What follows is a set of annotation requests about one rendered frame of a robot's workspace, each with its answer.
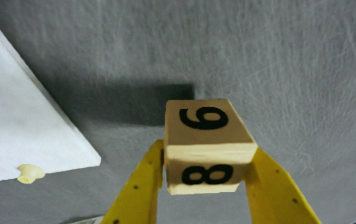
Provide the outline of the cream number cube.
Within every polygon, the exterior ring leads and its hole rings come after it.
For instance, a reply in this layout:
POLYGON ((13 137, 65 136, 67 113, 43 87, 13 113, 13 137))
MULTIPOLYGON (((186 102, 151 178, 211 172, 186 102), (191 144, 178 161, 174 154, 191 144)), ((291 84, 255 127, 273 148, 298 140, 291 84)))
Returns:
POLYGON ((228 99, 166 102, 164 159, 171 195, 235 192, 256 148, 228 99))

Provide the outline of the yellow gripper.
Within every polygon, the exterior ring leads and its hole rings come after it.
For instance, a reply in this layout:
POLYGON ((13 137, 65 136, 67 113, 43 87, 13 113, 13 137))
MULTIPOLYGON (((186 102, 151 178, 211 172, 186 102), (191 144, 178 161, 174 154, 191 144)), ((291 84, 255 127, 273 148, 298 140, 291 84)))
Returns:
MULTIPOLYGON (((163 166, 164 139, 160 139, 144 155, 99 224, 157 224, 163 166)), ((259 146, 241 181, 252 224, 321 224, 289 173, 259 146)))

